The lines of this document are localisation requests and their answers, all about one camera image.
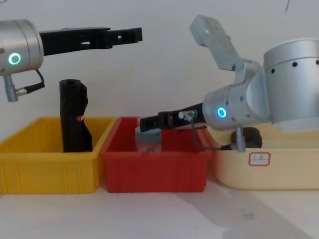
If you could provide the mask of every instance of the white label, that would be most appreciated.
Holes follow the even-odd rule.
[[[252,152],[249,154],[250,166],[268,166],[270,164],[270,153]]]

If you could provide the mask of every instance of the beige plastic bin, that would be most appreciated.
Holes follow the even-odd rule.
[[[216,178],[238,189],[319,189],[319,131],[284,133],[271,124],[256,126],[261,149],[221,151],[210,162]],[[217,145],[233,131],[209,130]]]

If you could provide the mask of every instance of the yellow plastic bin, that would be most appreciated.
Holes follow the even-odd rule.
[[[104,174],[99,151],[115,118],[85,117],[93,151],[63,153],[59,117],[40,118],[0,143],[0,193],[93,193]]]

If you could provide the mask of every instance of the black wire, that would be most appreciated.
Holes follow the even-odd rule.
[[[36,69],[35,71],[38,73],[38,75],[41,79],[41,82],[44,84],[44,77],[42,76],[41,72],[38,69]]]
[[[202,148],[202,149],[208,149],[208,150],[213,150],[213,151],[216,151],[216,150],[221,150],[221,148],[217,148],[217,147],[207,147],[207,146],[204,146],[202,144],[200,144],[198,141],[197,141],[197,133],[196,133],[196,127],[195,127],[195,124],[194,124],[194,120],[192,119],[190,121],[191,123],[191,128],[192,128],[192,131],[193,131],[193,140],[194,140],[194,143],[195,145],[198,147],[198,148]]]
[[[33,91],[37,91],[37,90],[40,90],[41,88],[45,87],[44,78],[43,78],[41,72],[39,70],[35,70],[35,71],[38,73],[38,75],[39,75],[39,77],[41,79],[41,82],[37,83],[37,84],[34,84],[34,85],[31,85],[31,86],[24,87],[24,89],[26,90],[27,94],[30,94]]]
[[[203,126],[199,126],[199,127],[195,127],[196,129],[205,129],[205,128],[207,128],[207,126],[205,126],[205,125],[203,125]],[[191,128],[177,128],[176,130],[177,131],[188,131],[188,130],[190,130]]]

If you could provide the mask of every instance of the black cylindrical object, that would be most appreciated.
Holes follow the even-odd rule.
[[[64,152],[93,150],[92,136],[84,124],[87,88],[79,80],[60,81],[60,116]]]

